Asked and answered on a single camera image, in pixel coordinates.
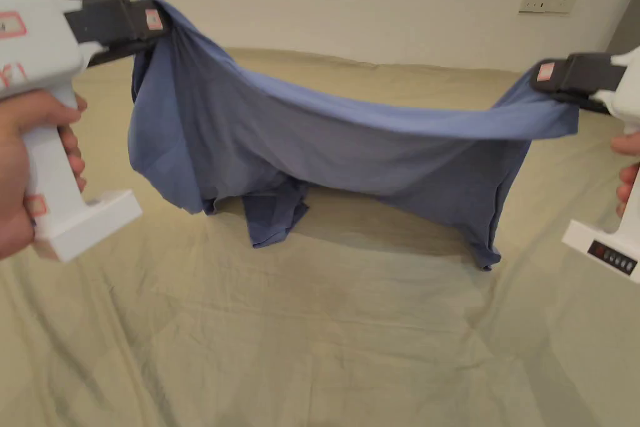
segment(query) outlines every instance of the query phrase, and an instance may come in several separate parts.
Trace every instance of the beige bed sheet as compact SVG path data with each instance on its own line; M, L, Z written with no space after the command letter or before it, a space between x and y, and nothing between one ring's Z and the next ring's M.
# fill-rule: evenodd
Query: beige bed sheet
M513 74L236 51L352 98L488 108ZM129 166L130 63L85 74L87 196L144 216L68 265L0 264L0 426L617 427L640 424L640 288L561 243L616 225L611 118L536 142L478 271L455 232L314 189L283 244L252 249L241 203L208 218Z

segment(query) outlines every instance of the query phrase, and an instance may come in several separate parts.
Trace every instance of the wrinkled fabric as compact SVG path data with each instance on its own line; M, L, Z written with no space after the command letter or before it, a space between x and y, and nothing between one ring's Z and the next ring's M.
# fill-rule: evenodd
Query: wrinkled fabric
M487 111L443 111L354 101L253 73L158 1L174 29L153 54L135 58L131 166L192 214L242 196L255 247L286 239L317 184L454 226L490 269L531 141L578 130L578 107L533 91L528 74Z

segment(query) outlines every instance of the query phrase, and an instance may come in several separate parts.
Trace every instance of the finger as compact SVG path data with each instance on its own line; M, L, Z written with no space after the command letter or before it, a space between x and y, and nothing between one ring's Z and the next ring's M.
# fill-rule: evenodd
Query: finger
M77 93L76 93L76 102L78 104L78 110L80 110L80 112L84 112L87 109L88 104L86 103L86 100L80 97Z
M625 184L633 184L638 176L640 164L631 165L620 170L620 180Z
M67 154L70 155L71 157L77 157L80 160L82 160L82 152L80 152L80 149L72 149Z
M631 196L631 188L632 186L629 184L622 184L618 186L616 194L620 202L629 202L629 197Z
M65 107L43 90L8 99L1 111L9 127L23 134L36 127L73 124L81 117L79 110Z
M69 126L59 127L60 140L64 146L66 153L71 154L72 151L78 150L78 137L74 134L74 131Z
M84 179L82 177L78 177L76 179L76 182L78 184L78 188L80 189L80 192L83 192L84 188L86 187L86 179Z
M84 171L84 167L85 167L84 160L75 156L69 156L68 159L69 159L69 165L71 165L71 169L73 170L74 175L76 177L80 176L81 173Z
M632 135L615 137L611 140L611 149L622 155L640 155L640 132Z

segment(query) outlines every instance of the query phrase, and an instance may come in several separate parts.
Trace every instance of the human hand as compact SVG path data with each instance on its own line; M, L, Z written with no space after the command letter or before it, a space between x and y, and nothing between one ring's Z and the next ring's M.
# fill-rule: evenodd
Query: human hand
M614 152L628 156L640 156L640 132L632 135L615 137L611 141L611 148ZM617 214L621 217L629 202L631 189L636 182L640 164L636 163L620 170L620 180L622 184L617 188L617 198L620 201L617 205Z
M84 161L70 124L78 122L86 102L77 98L78 110L70 109L45 91L0 101L0 259L12 256L33 240L31 218L24 207L29 182L29 156L22 139L28 131L57 126L64 150L80 190Z

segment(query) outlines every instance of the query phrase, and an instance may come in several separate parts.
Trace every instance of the red label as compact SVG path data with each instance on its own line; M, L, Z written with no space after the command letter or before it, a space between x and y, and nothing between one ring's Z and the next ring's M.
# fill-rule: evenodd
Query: red label
M7 63L2 69L0 69L0 90L2 90L3 86L8 88L27 80L27 74L24 71L23 64L20 62Z
M543 63L540 65L540 70L537 73L537 81L545 82L551 79L551 76L554 73L554 68L556 67L555 62Z
M160 14L158 10L148 9L144 11L146 13L146 26L149 30L162 30L162 21L160 20Z
M27 34L27 27L18 12L0 12L0 41Z
M49 213L44 195L28 195L24 198L24 207L32 217L42 217Z

